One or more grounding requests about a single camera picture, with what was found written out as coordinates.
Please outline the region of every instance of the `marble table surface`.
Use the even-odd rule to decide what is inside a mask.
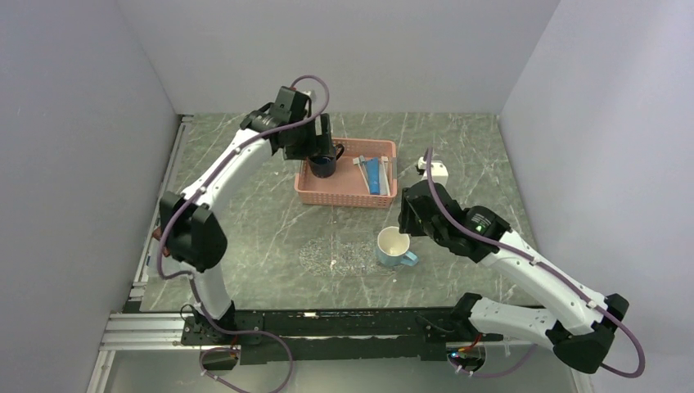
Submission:
[[[243,114],[195,115],[176,180],[182,190],[232,141]],[[461,206],[483,205],[534,239],[513,178],[498,118],[488,114],[331,113],[334,137],[388,139],[398,146],[399,189],[416,183],[417,158],[432,146],[449,172],[448,193]],[[400,200],[388,209],[303,205],[294,190],[299,163],[276,154],[218,217],[229,247],[228,293],[238,309],[426,307],[455,305],[476,292],[514,305],[536,305],[507,278],[414,237],[419,264],[386,268],[376,235],[398,225]],[[177,310],[190,302],[187,281],[149,278],[141,310]]]

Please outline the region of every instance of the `plastic basket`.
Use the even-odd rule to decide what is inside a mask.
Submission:
[[[307,205],[353,206],[386,208],[398,195],[398,180],[395,173],[395,143],[376,139],[333,138],[335,144],[342,143],[345,153],[337,161],[337,169],[329,178],[317,178],[311,173],[306,160],[302,161],[294,180],[294,189],[299,199]],[[354,157],[364,156],[367,160],[388,157],[390,164],[386,173],[390,180],[390,196],[370,195],[361,171],[354,165]]]

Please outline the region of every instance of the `purple cable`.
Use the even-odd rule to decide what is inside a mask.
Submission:
[[[436,188],[434,187],[434,180],[431,177],[431,157],[434,155],[434,149],[433,148],[428,148],[426,149],[426,153],[424,153],[425,158],[426,158],[426,182],[429,185],[429,191],[431,192],[431,196],[434,198],[434,203],[439,207],[439,210],[441,210],[441,214],[444,215],[446,220],[448,220],[452,226],[454,226],[457,230],[459,230],[462,233],[465,233],[467,236],[472,237],[473,239],[479,240],[480,242],[487,243],[491,246],[496,246],[498,248],[502,248],[504,250],[510,251],[518,256],[521,256],[529,261],[533,261],[534,257],[523,250],[519,250],[515,248],[514,246],[509,246],[508,244],[504,244],[501,242],[497,242],[492,239],[488,239],[487,237],[481,236],[477,233],[474,233],[468,228],[463,227],[458,221],[456,221],[453,216],[446,210],[446,207],[444,206],[444,203],[441,201],[441,198],[439,197],[439,194],[436,192]],[[564,277],[563,274],[557,272],[555,269],[553,269],[551,266],[548,264],[545,264],[542,261],[537,261],[536,263],[537,266],[539,266],[541,269],[546,270],[549,272],[552,276],[556,277],[559,279],[561,282],[563,282],[565,285],[567,285],[573,292],[575,292],[576,295],[578,295],[581,300],[585,301],[586,303],[589,303],[593,301],[588,295],[583,293],[580,289],[577,288],[576,285],[574,285],[568,278]],[[604,315],[607,319],[609,319],[612,323],[614,323],[619,329],[624,332],[624,334],[627,335],[629,340],[633,343],[634,348],[636,348],[636,353],[638,356],[638,366],[636,367],[636,371],[633,373],[627,373],[621,370],[618,370],[616,368],[613,368],[611,366],[608,366],[607,364],[601,364],[601,367],[603,367],[605,370],[612,372],[614,374],[617,374],[621,377],[625,378],[636,378],[636,377],[641,377],[643,374],[643,371],[646,369],[646,354],[643,351],[643,346],[641,343],[638,341],[636,336],[633,334],[631,330],[629,330],[628,327],[626,327],[621,321],[619,321],[614,315],[610,314],[607,312],[607,310],[603,309],[601,306],[596,305],[595,309],[602,315]],[[523,357],[516,366],[513,366],[511,369],[516,370],[518,367],[520,367],[525,361],[527,360],[527,357]]]
[[[188,200],[186,200],[181,205],[181,207],[178,208],[178,210],[176,210],[173,213],[173,215],[171,216],[171,219],[166,224],[166,226],[164,227],[164,230],[161,233],[161,238],[160,238],[160,243],[159,243],[159,245],[160,245],[159,246],[159,252],[156,253],[156,271],[159,274],[159,277],[161,277],[164,280],[170,280],[171,278],[176,278],[176,277],[183,276],[183,275],[188,276],[190,278],[191,290],[193,292],[193,297],[196,299],[197,303],[200,303],[200,309],[201,309],[202,314],[205,316],[205,318],[207,318],[207,321],[210,323],[210,325],[212,325],[212,327],[215,328],[217,331],[219,331],[223,334],[230,334],[230,335],[259,334],[261,336],[266,336],[266,337],[272,338],[273,340],[277,340],[282,345],[282,347],[287,352],[287,356],[289,357],[289,372],[287,373],[284,382],[282,382],[282,384],[277,389],[271,391],[270,393],[277,393],[277,392],[281,391],[282,389],[284,389],[286,384],[291,379],[292,374],[294,373],[294,358],[291,355],[291,351],[289,349],[289,346],[287,346],[286,343],[280,337],[278,337],[278,336],[276,336],[270,332],[255,331],[255,330],[231,331],[231,330],[226,330],[226,329],[221,328],[217,323],[214,322],[214,318],[212,318],[210,313],[207,311],[205,306],[202,304],[201,299],[200,299],[200,295],[198,294],[198,291],[197,291],[197,288],[195,285],[195,282],[193,281],[192,273],[188,272],[186,270],[180,270],[180,271],[177,271],[176,273],[172,273],[172,274],[168,274],[168,275],[164,274],[164,268],[162,267],[162,259],[164,257],[164,248],[166,247],[166,241],[169,239],[169,235],[171,234],[171,230],[173,229],[176,221],[181,217],[181,215],[186,210],[186,208],[188,206],[190,206],[192,203],[194,203],[195,201],[197,201],[197,198],[199,198],[200,195],[203,194],[202,190],[207,188],[217,178],[217,176],[219,176],[219,174],[223,171],[224,167],[237,154],[237,151],[242,151],[243,149],[248,147],[251,143],[258,141],[261,138],[265,138],[268,135],[271,135],[273,133],[280,133],[281,131],[293,129],[296,127],[300,127],[304,124],[310,123],[311,121],[316,120],[326,110],[327,104],[330,101],[330,91],[327,88],[327,84],[325,82],[323,82],[322,79],[318,78],[315,75],[303,75],[303,76],[300,76],[299,78],[295,79],[294,82],[291,83],[291,87],[293,88],[299,81],[304,80],[304,79],[313,79],[316,82],[318,82],[319,84],[321,84],[321,86],[323,87],[323,90],[325,91],[325,94],[326,94],[325,102],[322,104],[322,106],[315,113],[313,113],[310,117],[308,117],[304,120],[301,120],[301,121],[298,121],[298,122],[292,123],[292,124],[286,124],[286,125],[283,125],[281,127],[276,127],[274,129],[269,129],[267,131],[263,131],[262,133],[258,133],[257,135],[254,135],[253,137],[248,138],[247,140],[245,140],[244,142],[239,144],[237,149],[230,151],[229,154],[227,154],[227,156],[225,156],[222,159],[222,161],[219,162],[219,165],[217,166],[217,168],[215,168],[212,171],[210,176],[201,184],[201,186],[193,193],[193,195],[191,195],[190,198],[188,198]],[[217,377],[214,374],[205,370],[205,368],[202,364],[202,359],[211,351],[217,351],[217,348],[213,348],[212,350],[207,350],[201,356],[201,368],[202,368],[203,373],[205,375],[207,375],[208,377],[213,378],[215,381],[222,383],[226,387],[233,389],[234,391],[238,391],[239,393],[248,393],[247,391],[244,391],[244,390],[232,385],[231,383],[227,382],[223,378]]]
[[[264,332],[262,330],[238,330],[238,331],[235,331],[235,330],[227,330],[223,327],[220,327],[214,321],[214,318],[212,318],[212,315],[210,315],[210,313],[207,311],[205,306],[202,304],[202,301],[200,299],[200,294],[198,293],[196,284],[192,280],[192,278],[190,280],[190,283],[191,283],[191,291],[193,292],[193,297],[195,298],[196,302],[200,304],[200,311],[205,316],[205,318],[207,318],[207,321],[210,323],[210,325],[212,325],[212,327],[216,331],[223,333],[223,334],[228,334],[231,336],[243,336],[243,335],[247,335],[247,334],[259,334],[261,336],[270,337],[273,340],[276,340],[277,342],[279,342],[280,345],[282,345],[282,348],[284,348],[284,350],[286,351],[286,355],[289,358],[289,371],[287,372],[286,377],[284,378],[284,381],[282,381],[280,386],[278,386],[274,390],[270,391],[270,393],[278,393],[279,391],[284,389],[286,384],[289,383],[291,376],[294,374],[294,356],[291,355],[291,350],[289,349],[289,346],[287,346],[287,344],[284,342],[284,340],[282,340],[279,336],[272,334],[271,332]],[[206,376],[214,379],[217,382],[220,382],[222,385],[225,385],[226,387],[229,387],[229,388],[233,389],[234,391],[238,391],[239,393],[250,393],[249,391],[244,391],[243,389],[241,389],[238,386],[234,386],[233,384],[231,384],[229,381],[225,380],[224,378],[218,377],[218,376],[214,375],[213,373],[210,373],[209,371],[207,371],[205,369],[205,365],[202,363],[202,360],[205,358],[205,356],[207,354],[209,354],[210,352],[219,352],[222,350],[227,350],[229,352],[236,352],[236,350],[223,348],[223,347],[215,347],[215,348],[212,348],[210,350],[206,350],[200,356],[200,369],[201,369],[201,371]]]
[[[525,355],[523,355],[523,357],[520,358],[520,360],[518,360],[518,362],[517,362],[516,364],[514,364],[513,366],[511,366],[509,369],[506,369],[506,370],[501,371],[501,372],[499,372],[499,373],[487,373],[487,374],[481,373],[481,374],[480,374],[480,373],[473,373],[472,371],[466,371],[466,372],[469,373],[470,377],[475,377],[475,378],[499,378],[499,377],[505,377],[506,375],[515,372],[518,368],[521,368],[521,366],[522,366],[523,364],[525,364],[525,362],[527,362],[528,359],[530,359],[530,356],[532,356],[532,354],[534,354],[535,351],[536,351],[537,349],[538,349],[538,345],[537,345],[537,344],[531,345],[530,348],[528,349],[528,351],[525,352]],[[453,366],[453,368],[455,368],[455,369],[457,370],[457,365],[454,364],[453,361],[451,361],[450,358],[448,358],[448,362],[451,363],[451,365]]]

